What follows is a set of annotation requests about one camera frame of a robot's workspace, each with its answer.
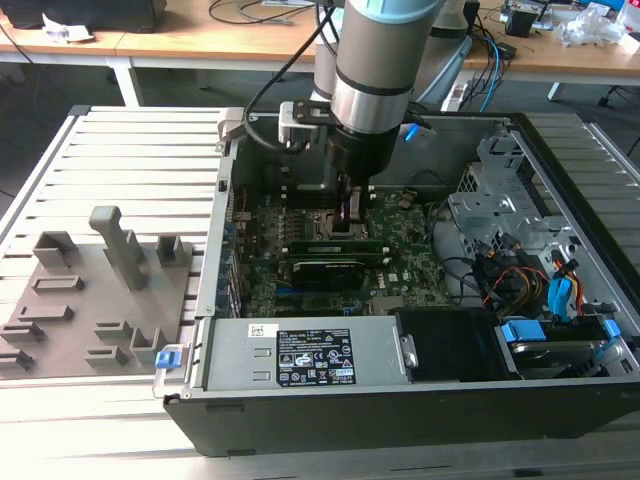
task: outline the barcode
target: barcode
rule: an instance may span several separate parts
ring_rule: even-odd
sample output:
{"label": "barcode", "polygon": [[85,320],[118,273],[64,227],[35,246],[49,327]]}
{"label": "barcode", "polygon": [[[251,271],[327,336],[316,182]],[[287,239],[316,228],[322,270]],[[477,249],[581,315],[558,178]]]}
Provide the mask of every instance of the barcode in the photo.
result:
{"label": "barcode", "polygon": [[278,333],[277,323],[250,323],[249,337],[275,337]]}
{"label": "barcode", "polygon": [[251,325],[251,336],[252,337],[264,337],[264,326],[263,325]]}

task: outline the motherboard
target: motherboard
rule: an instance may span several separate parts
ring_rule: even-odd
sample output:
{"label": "motherboard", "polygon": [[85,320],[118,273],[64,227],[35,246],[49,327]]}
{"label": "motherboard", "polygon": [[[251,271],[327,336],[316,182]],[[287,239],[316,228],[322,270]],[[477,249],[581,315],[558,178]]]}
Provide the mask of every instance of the motherboard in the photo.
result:
{"label": "motherboard", "polygon": [[243,316],[385,315],[398,307],[450,304],[425,240],[423,206],[407,208],[402,199],[401,190],[377,191],[365,223],[333,232],[331,209],[291,208],[290,201],[265,197],[241,256]]}

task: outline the electronic equipment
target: electronic equipment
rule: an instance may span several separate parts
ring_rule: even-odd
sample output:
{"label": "electronic equipment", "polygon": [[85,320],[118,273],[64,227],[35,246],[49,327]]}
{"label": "electronic equipment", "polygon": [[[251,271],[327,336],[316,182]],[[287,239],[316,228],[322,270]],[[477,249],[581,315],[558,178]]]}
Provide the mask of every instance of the electronic equipment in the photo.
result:
{"label": "electronic equipment", "polygon": [[40,28],[42,14],[63,25],[112,28],[150,33],[158,25],[166,0],[1,0],[2,11],[15,28]]}
{"label": "electronic equipment", "polygon": [[[592,127],[429,115],[437,135],[399,137],[366,219],[341,230],[325,128],[274,157],[226,117],[226,215],[186,386],[164,398],[201,454],[567,438],[640,410],[633,248],[573,173],[579,152],[603,155]],[[638,175],[605,156],[592,162]]]}

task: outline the workbench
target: workbench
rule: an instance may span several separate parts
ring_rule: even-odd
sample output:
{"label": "workbench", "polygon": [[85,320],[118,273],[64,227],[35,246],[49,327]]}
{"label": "workbench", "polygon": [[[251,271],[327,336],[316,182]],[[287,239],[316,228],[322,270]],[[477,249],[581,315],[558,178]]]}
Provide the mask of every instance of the workbench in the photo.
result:
{"label": "workbench", "polygon": [[[189,345],[215,196],[221,117],[221,110],[211,108],[75,109],[0,221],[0,324],[27,286],[38,234],[67,230],[77,244],[95,243],[99,236],[87,216],[93,206],[111,204],[120,207],[123,228],[135,229],[140,242],[175,233],[193,243],[179,339]],[[153,398],[152,381],[138,375],[0,382],[4,476],[341,480],[555,474],[569,480],[600,479],[603,472],[633,478],[640,468],[637,415],[575,440],[208,459]]]}
{"label": "workbench", "polygon": [[[315,28],[311,10],[296,15],[294,26],[226,25],[209,17],[209,3],[209,0],[168,0],[167,11],[156,33],[97,31],[96,41],[85,44],[55,45],[39,30],[13,29],[4,16],[0,22],[34,63],[113,68],[127,106],[144,103],[136,67],[276,71]],[[499,12],[489,12],[499,4],[498,0],[483,0],[480,15],[485,17],[489,13],[484,24],[498,41],[518,48],[505,79],[558,82],[551,99],[556,98],[564,83],[640,85],[640,55],[625,55],[612,44],[564,48],[552,32],[532,31],[528,39],[506,37],[504,25],[492,20],[499,17]],[[258,6],[251,12],[266,16],[284,11],[274,8]],[[217,9],[216,14],[238,18],[231,5]],[[291,71],[312,72],[314,55],[312,46]],[[0,35],[0,61],[25,63],[27,60]],[[486,62],[484,48],[474,45],[457,83],[469,81],[484,69]],[[203,77],[200,78],[201,86],[205,86]]]}

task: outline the white table leg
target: white table leg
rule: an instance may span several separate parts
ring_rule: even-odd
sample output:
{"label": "white table leg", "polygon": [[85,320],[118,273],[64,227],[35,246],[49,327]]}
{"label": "white table leg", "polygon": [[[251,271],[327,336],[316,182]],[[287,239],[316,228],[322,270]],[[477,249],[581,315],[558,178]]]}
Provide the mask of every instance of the white table leg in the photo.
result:
{"label": "white table leg", "polygon": [[460,109],[460,104],[467,92],[467,84],[473,80],[475,76],[474,70],[460,70],[456,81],[453,82],[449,94],[442,102],[440,111],[442,112],[457,112]]}
{"label": "white table leg", "polygon": [[125,106],[141,107],[144,105],[140,84],[138,83],[138,77],[136,77],[136,71],[131,65],[131,59],[128,57],[116,57],[109,59],[108,64],[116,74]]}
{"label": "white table leg", "polygon": [[560,83],[560,82],[556,82],[553,84],[553,87],[551,87],[551,90],[549,90],[549,93],[547,94],[547,99],[550,102],[555,102],[558,99],[558,97],[562,94],[562,90],[564,90],[564,83]]}

